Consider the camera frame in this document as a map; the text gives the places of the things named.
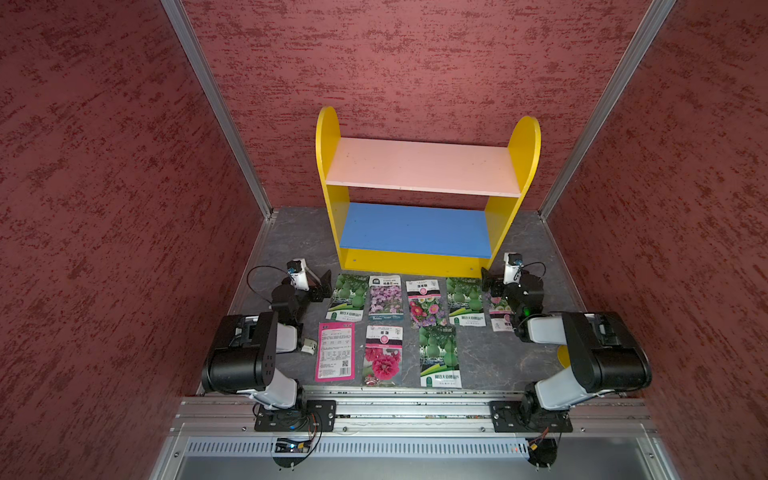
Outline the purple flower seed bag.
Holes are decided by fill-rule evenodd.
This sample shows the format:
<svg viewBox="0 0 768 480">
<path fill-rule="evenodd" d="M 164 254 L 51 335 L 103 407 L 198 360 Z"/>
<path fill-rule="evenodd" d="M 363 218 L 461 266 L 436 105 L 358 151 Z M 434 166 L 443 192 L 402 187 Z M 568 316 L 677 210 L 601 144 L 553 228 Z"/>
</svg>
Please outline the purple flower seed bag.
<svg viewBox="0 0 768 480">
<path fill-rule="evenodd" d="M 372 322 L 404 319 L 402 280 L 399 275 L 371 276 L 368 317 Z"/>
</svg>

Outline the pink zinnia seed bag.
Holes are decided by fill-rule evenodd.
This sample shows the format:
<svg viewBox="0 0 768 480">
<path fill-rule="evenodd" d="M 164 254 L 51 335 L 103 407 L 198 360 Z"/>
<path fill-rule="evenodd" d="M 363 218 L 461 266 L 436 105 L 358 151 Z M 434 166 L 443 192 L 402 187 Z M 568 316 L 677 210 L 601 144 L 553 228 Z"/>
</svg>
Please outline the pink zinnia seed bag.
<svg viewBox="0 0 768 480">
<path fill-rule="evenodd" d="M 448 324 L 444 295 L 437 279 L 409 280 L 406 293 L 409 316 L 415 328 Z"/>
</svg>

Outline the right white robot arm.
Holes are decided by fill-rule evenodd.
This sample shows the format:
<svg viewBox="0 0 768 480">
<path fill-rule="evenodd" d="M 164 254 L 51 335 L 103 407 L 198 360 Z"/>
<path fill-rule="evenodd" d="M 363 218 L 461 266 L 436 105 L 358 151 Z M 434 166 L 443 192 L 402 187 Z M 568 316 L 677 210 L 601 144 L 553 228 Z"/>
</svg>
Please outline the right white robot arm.
<svg viewBox="0 0 768 480">
<path fill-rule="evenodd" d="M 510 280 L 481 270 L 482 290 L 507 302 L 509 322 L 524 343 L 566 348 L 570 364 L 527 387 L 518 408 L 521 420 L 565 413 L 591 398 L 648 387 L 647 355 L 614 312 L 543 311 L 543 279 L 518 267 Z"/>
</svg>

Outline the red dahlia seed bag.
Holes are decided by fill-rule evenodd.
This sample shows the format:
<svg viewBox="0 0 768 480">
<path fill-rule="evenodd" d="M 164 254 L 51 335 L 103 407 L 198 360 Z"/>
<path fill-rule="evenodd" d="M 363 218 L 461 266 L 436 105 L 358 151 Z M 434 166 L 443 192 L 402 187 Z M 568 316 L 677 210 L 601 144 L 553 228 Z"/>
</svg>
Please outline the red dahlia seed bag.
<svg viewBox="0 0 768 480">
<path fill-rule="evenodd" d="M 403 328 L 369 325 L 366 328 L 362 381 L 368 387 L 395 387 L 403 373 Z"/>
</svg>

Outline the green gourd bag shelf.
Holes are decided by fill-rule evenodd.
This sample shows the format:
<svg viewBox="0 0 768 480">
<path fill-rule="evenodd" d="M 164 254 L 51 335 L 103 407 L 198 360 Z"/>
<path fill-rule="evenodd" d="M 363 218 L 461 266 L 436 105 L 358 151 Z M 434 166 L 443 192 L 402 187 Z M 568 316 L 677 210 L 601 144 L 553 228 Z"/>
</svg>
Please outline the green gourd bag shelf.
<svg viewBox="0 0 768 480">
<path fill-rule="evenodd" d="M 419 329 L 420 386 L 460 389 L 462 379 L 454 326 Z"/>
</svg>

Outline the pink back-side seed bag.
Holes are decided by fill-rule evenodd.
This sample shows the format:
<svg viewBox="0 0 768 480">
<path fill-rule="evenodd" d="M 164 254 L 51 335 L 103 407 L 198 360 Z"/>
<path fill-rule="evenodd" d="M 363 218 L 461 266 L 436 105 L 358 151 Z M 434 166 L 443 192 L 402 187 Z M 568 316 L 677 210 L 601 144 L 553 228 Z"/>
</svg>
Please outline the pink back-side seed bag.
<svg viewBox="0 0 768 480">
<path fill-rule="evenodd" d="M 355 377 L 355 325 L 348 322 L 321 323 L 317 355 L 317 382 L 352 380 Z"/>
</svg>

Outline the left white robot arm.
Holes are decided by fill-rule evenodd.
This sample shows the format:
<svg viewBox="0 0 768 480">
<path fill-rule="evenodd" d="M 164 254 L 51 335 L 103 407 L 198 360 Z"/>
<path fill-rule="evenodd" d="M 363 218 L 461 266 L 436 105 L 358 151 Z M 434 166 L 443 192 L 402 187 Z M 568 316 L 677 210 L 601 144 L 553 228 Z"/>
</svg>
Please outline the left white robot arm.
<svg viewBox="0 0 768 480">
<path fill-rule="evenodd" d="M 221 320 L 201 374 L 206 393 L 245 396 L 268 411 L 302 410 L 300 382 L 278 369 L 277 356 L 317 353 L 318 342 L 304 335 L 302 315 L 309 304 L 332 296 L 332 272 L 318 276 L 301 259 L 284 272 L 268 310 Z"/>
</svg>

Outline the mixed flower seed bag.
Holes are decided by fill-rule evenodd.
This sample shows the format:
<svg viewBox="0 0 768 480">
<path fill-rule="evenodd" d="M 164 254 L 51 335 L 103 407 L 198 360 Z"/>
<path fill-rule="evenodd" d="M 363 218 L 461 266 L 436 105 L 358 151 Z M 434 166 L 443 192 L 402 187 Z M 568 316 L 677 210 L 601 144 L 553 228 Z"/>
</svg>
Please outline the mixed flower seed bag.
<svg viewBox="0 0 768 480">
<path fill-rule="evenodd" d="M 494 332 L 513 332 L 513 311 L 503 297 L 489 298 L 489 317 Z"/>
</svg>

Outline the large green gourd seed bag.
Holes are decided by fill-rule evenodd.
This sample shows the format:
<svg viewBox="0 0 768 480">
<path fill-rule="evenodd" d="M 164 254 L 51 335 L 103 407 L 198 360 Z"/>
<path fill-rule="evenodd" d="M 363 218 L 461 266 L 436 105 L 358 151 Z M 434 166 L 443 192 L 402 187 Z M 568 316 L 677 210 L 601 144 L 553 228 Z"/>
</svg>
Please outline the large green gourd seed bag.
<svg viewBox="0 0 768 480">
<path fill-rule="evenodd" d="M 325 315 L 331 322 L 360 322 L 368 294 L 369 277 L 366 275 L 340 274 Z"/>
</svg>

